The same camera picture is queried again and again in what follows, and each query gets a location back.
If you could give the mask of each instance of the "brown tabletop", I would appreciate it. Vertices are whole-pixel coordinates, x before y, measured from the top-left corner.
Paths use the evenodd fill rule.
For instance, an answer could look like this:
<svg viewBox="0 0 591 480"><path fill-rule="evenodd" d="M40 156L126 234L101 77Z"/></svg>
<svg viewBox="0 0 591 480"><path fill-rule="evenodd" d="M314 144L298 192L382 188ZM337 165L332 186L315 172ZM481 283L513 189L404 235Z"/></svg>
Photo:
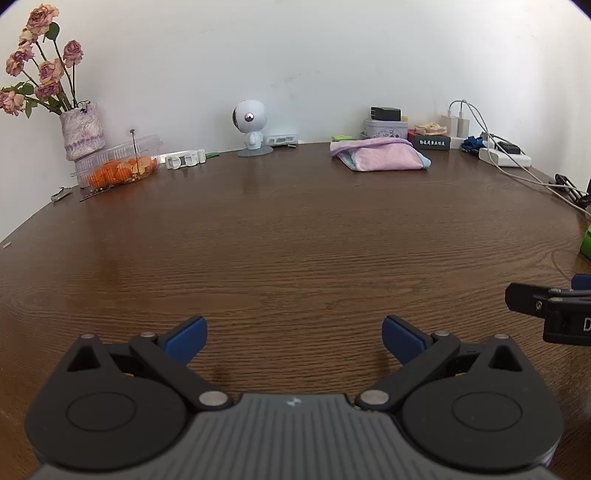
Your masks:
<svg viewBox="0 0 591 480"><path fill-rule="evenodd" d="M209 342L191 367L232 394L353 397L398 366L389 313L473 342L509 333L566 419L553 469L588 478L591 348L544 343L540 320L504 304L512 281L590 271L587 223L475 157L426 154L429 171L357 173L327 144L227 153L36 213L0 249L2 478L35 469L25 412L79 334L125 341L195 313Z"/></svg>

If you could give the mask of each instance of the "white logo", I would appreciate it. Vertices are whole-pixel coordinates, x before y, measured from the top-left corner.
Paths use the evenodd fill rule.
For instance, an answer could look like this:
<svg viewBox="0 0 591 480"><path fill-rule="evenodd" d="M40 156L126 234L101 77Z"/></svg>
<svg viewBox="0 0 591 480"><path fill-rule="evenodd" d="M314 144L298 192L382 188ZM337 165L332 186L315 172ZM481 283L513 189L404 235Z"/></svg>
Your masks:
<svg viewBox="0 0 591 480"><path fill-rule="evenodd" d="M301 404L301 400L297 397L293 397L291 400L288 400L285 403L287 403L290 407L297 407Z"/></svg>

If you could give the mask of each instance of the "pink cloth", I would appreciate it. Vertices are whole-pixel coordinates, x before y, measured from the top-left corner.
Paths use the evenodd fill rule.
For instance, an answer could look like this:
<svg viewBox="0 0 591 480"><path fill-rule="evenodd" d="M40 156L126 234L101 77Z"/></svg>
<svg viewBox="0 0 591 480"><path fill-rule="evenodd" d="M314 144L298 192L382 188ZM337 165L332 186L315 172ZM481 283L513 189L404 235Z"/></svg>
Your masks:
<svg viewBox="0 0 591 480"><path fill-rule="evenodd" d="M428 168L412 144L402 138L369 138L332 142L331 155L357 171Z"/></svg>

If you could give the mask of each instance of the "gray round base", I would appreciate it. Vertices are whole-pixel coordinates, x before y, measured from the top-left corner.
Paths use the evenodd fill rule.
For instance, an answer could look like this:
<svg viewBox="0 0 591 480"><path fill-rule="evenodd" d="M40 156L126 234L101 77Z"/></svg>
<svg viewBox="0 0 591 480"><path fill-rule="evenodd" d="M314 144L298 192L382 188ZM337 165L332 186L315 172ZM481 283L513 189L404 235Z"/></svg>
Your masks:
<svg viewBox="0 0 591 480"><path fill-rule="evenodd" d="M257 148L256 150L248 150L245 148L244 150L238 150L239 157L258 157L259 155L267 155L271 153L273 149L268 145L263 145L261 148Z"/></svg>

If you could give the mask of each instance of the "figurine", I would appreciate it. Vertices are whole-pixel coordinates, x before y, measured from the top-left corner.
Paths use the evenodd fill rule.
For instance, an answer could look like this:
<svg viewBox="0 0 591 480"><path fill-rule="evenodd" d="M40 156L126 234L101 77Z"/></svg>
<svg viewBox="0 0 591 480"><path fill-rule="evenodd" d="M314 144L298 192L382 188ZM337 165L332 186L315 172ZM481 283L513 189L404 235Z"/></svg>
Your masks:
<svg viewBox="0 0 591 480"><path fill-rule="evenodd" d="M267 123L265 105L258 100L243 100L232 113L234 125L240 132L244 133L244 144L246 148L238 152L239 157L256 157L271 153L273 149L262 144L261 130Z"/></svg>

